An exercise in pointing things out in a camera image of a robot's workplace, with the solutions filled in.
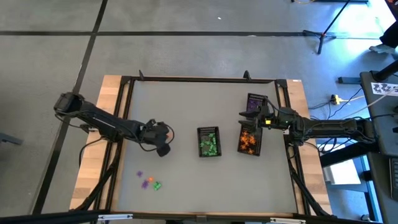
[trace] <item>purple toy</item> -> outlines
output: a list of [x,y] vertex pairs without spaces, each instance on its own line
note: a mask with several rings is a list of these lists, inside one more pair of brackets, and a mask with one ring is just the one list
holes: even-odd
[[254,111],[258,106],[261,106],[262,102],[257,100],[249,100],[248,111]]
[[137,176],[140,177],[140,178],[142,177],[142,174],[143,174],[143,173],[142,173],[141,170],[137,172]]
[[148,185],[149,185],[149,182],[147,180],[144,180],[144,182],[142,183],[141,187],[143,189],[146,189],[148,187]]

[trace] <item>tripod stand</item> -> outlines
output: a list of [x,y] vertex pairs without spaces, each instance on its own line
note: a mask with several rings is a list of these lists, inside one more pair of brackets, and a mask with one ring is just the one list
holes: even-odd
[[344,4],[344,6],[341,8],[340,12],[338,12],[338,14],[335,16],[335,18],[332,20],[332,22],[329,24],[329,26],[326,28],[326,30],[323,33],[309,31],[309,30],[303,30],[304,34],[311,34],[311,35],[314,35],[319,38],[319,47],[318,47],[318,52],[317,52],[318,55],[320,55],[322,52],[323,41],[325,38],[327,38],[327,37],[332,38],[332,39],[337,38],[337,36],[335,36],[335,35],[327,35],[327,32],[329,31],[329,29],[333,25],[333,23],[335,23],[337,18],[340,16],[340,14],[343,12],[343,10],[345,9],[345,7],[348,5],[348,3],[350,1],[351,0],[346,1],[346,4]]

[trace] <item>paper sign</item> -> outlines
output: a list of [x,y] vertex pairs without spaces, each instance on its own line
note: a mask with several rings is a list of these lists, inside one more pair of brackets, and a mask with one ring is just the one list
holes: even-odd
[[391,83],[371,83],[373,94],[385,95],[389,93],[394,87],[395,90],[388,94],[389,96],[398,96],[398,85]]

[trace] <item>gray tabletop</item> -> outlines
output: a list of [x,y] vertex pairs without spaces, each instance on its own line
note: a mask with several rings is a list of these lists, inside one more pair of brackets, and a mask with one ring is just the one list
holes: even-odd
[[[367,103],[380,98],[382,95],[373,94],[371,83],[377,83],[370,72],[361,73],[361,82]],[[398,84],[398,77],[389,77],[386,83]],[[398,106],[398,96],[386,96],[375,105],[369,107],[371,116],[381,114],[394,113],[394,107]],[[376,133],[378,135],[378,143],[381,153],[387,156],[398,156],[398,134],[393,133],[392,129],[398,126],[398,118],[391,116],[379,117],[372,120]]]
[[[263,131],[259,157],[237,152],[248,93],[277,105],[273,83],[135,82],[130,119],[164,121],[175,139],[164,157],[128,143],[118,210],[297,212],[282,131]],[[220,129],[221,157],[198,156],[197,128],[207,126]],[[142,189],[148,177],[162,187]]]

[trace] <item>concrete floor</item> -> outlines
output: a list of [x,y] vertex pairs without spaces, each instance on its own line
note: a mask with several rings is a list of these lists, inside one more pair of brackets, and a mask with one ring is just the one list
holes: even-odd
[[[3,0],[0,30],[91,31],[100,5],[101,0]],[[322,31],[341,6],[289,0],[113,0],[100,30]],[[331,31],[375,37],[389,23],[381,18],[366,4],[352,4]],[[53,104],[72,89],[87,43],[88,37],[0,35],[0,132],[24,140],[21,146],[0,147],[0,216],[29,213],[59,127]],[[206,77],[241,77],[249,70],[256,78],[303,80],[308,104],[316,105],[331,94],[348,99],[358,90],[338,85],[337,77],[357,77],[390,64],[392,57],[368,52],[378,43],[335,39],[316,55],[314,37],[97,37],[81,94],[95,102],[103,75],[137,75],[139,69],[148,76]],[[364,104],[354,101],[336,118]],[[319,118],[326,113],[324,108],[313,112]],[[85,139],[84,132],[69,129],[44,212],[68,209]]]

